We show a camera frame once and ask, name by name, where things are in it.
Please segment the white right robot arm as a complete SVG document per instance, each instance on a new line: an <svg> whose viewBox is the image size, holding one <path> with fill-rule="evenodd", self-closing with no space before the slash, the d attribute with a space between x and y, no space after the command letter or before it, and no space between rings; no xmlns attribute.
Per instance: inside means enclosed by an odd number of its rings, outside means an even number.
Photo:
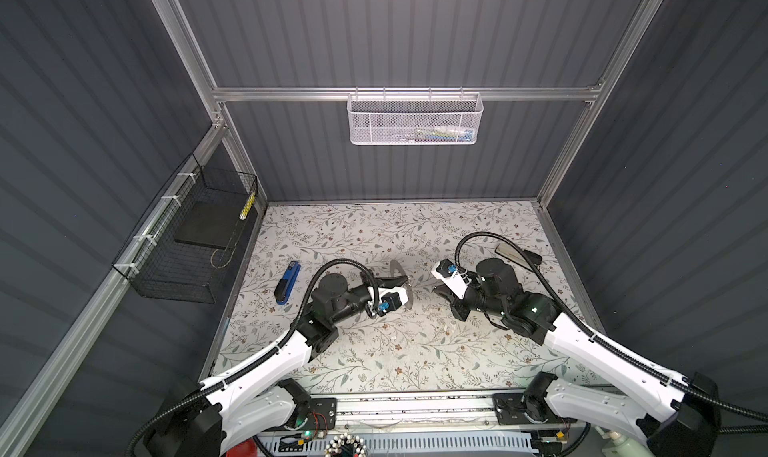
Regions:
<svg viewBox="0 0 768 457"><path fill-rule="evenodd" d="M655 364L583 325L552 298L524 290L515 270L498 258L481 261L473 271L443 259L431 273L455 318L464 321L473 311L497 315L504 329L574 359L621 392L610 395L540 372L521 400L531 421L550 415L582 420L631 437L655 456L711 455L719 411L673 386L713 390L710 379Z"/></svg>

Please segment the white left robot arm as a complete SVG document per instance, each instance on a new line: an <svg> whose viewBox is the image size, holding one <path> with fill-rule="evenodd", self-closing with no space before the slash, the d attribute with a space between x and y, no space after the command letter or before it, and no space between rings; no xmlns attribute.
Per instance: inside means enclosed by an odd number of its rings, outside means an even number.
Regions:
<svg viewBox="0 0 768 457"><path fill-rule="evenodd" d="M185 387L179 402L167 400L127 448L152 456L223 456L266 430L301 428L311 399L291 378L338 338L338 323L359 314L384 317L406 308L409 279L360 274L350 287L339 273L315 275L299 315L276 342L229 370Z"/></svg>

